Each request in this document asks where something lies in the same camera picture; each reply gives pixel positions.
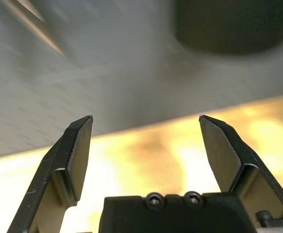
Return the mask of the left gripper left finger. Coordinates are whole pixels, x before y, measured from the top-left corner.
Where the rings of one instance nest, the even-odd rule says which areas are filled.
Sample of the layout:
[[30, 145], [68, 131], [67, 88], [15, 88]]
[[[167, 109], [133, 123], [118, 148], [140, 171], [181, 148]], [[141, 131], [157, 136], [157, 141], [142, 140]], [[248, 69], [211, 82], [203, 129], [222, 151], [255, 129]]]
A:
[[65, 212], [81, 198], [92, 124], [92, 116], [70, 123], [45, 154], [8, 228], [9, 233], [60, 231]]

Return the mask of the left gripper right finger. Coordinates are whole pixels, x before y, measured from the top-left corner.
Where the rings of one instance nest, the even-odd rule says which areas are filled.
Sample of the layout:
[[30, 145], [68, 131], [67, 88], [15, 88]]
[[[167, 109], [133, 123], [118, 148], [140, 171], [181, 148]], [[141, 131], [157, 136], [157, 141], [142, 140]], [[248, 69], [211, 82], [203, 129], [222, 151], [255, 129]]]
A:
[[283, 188], [257, 153], [226, 122], [206, 115], [199, 122], [220, 190], [237, 194], [252, 220], [269, 211], [270, 221], [283, 221]]

